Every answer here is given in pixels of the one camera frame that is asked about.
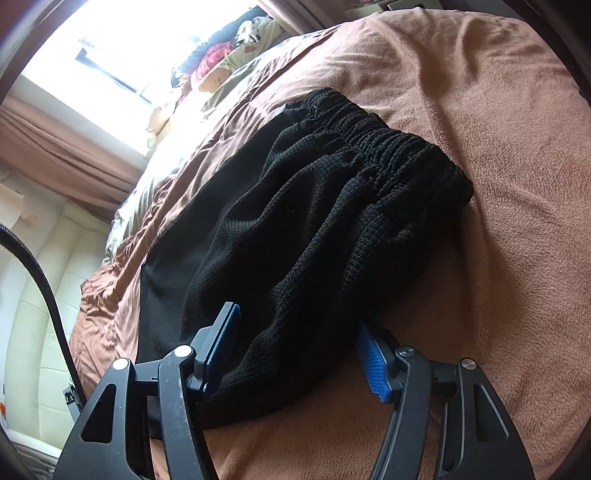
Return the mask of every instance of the wrinkled blanket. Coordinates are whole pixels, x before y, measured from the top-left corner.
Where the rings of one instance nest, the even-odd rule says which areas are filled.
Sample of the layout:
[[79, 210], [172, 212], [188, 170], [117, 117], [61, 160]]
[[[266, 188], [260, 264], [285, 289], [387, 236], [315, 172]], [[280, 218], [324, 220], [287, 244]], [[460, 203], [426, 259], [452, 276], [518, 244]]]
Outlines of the wrinkled blanket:
[[[330, 86], [390, 127], [437, 144], [473, 180], [459, 233], [381, 323], [428, 358], [485, 370], [538, 480], [591, 414], [591, 110], [526, 24], [414, 9], [322, 31], [274, 59], [191, 161], [156, 187], [140, 231], [83, 285], [70, 347], [87, 392], [135, 358], [139, 268], [221, 164], [284, 103]], [[222, 479], [367, 478], [389, 407], [356, 354], [272, 415], [206, 432]], [[421, 479], [431, 478], [438, 414]], [[154, 443], [160, 478], [166, 465]]]

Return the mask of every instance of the elastic waistband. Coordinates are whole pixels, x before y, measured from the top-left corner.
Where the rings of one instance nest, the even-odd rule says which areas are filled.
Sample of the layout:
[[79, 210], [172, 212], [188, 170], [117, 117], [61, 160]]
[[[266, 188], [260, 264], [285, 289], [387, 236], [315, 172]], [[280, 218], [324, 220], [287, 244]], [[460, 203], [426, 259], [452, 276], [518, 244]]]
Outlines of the elastic waistband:
[[425, 139], [390, 128], [375, 113], [367, 113], [331, 88], [310, 92], [303, 100], [286, 106], [313, 130], [330, 132], [346, 148], [354, 150], [359, 174], [385, 196], [396, 185], [412, 183], [421, 190], [463, 184], [463, 197], [472, 196], [472, 183], [448, 156]]

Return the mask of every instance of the black cable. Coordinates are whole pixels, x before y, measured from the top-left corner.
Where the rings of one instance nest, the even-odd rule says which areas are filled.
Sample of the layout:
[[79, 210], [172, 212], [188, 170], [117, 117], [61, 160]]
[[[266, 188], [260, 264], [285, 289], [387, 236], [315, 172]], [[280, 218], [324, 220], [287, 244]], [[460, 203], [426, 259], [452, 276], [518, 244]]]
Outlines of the black cable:
[[43, 273], [43, 270], [25, 244], [23, 244], [19, 238], [2, 223], [0, 223], [0, 244], [6, 247], [9, 252], [19, 259], [41, 291], [41, 295], [43, 296], [43, 299], [47, 305], [47, 310], [49, 311], [49, 317], [53, 323], [53, 328], [56, 331], [56, 337], [58, 343], [60, 344], [61, 353], [64, 356], [66, 366], [68, 367], [68, 371], [70, 372], [70, 376], [74, 382], [74, 389], [78, 394], [78, 399], [80, 400], [81, 405], [84, 407], [86, 404], [86, 395], [84, 394], [82, 382], [80, 382], [80, 377], [78, 376], [78, 372], [74, 366], [74, 360], [72, 358], [72, 354], [70, 353], [70, 348], [68, 347], [66, 334], [64, 333], [64, 327], [61, 325], [60, 312], [57, 308], [56, 298], [51, 291], [51, 287], [47, 281], [47, 278], [45, 277], [45, 274]]

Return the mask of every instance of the black knit fabric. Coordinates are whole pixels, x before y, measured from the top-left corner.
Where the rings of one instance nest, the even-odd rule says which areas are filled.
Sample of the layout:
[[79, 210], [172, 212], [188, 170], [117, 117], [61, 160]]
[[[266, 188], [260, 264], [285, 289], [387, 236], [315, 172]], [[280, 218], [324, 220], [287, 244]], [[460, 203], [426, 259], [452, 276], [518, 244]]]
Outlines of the black knit fabric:
[[289, 404], [420, 272], [435, 229], [472, 193], [436, 145], [334, 90], [310, 93], [247, 142], [149, 254], [138, 361], [189, 342], [234, 301], [238, 341], [220, 390], [199, 406], [202, 424]]

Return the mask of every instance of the metal screw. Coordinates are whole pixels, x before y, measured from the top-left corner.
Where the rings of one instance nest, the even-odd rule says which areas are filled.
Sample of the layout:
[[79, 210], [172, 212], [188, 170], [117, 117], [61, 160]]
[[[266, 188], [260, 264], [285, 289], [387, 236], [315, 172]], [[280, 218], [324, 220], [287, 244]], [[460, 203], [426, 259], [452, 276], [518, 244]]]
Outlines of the metal screw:
[[470, 358], [462, 360], [462, 367], [466, 370], [474, 370], [476, 368], [476, 362]]
[[129, 360], [127, 360], [126, 358], [118, 358], [113, 362], [113, 368], [115, 370], [123, 370], [124, 368], [127, 368], [128, 365]]
[[412, 358], [414, 357], [415, 350], [411, 346], [402, 346], [398, 349], [398, 353], [404, 358]]
[[185, 356], [191, 355], [192, 348], [190, 345], [179, 345], [174, 349], [174, 354], [179, 357], [183, 358]]

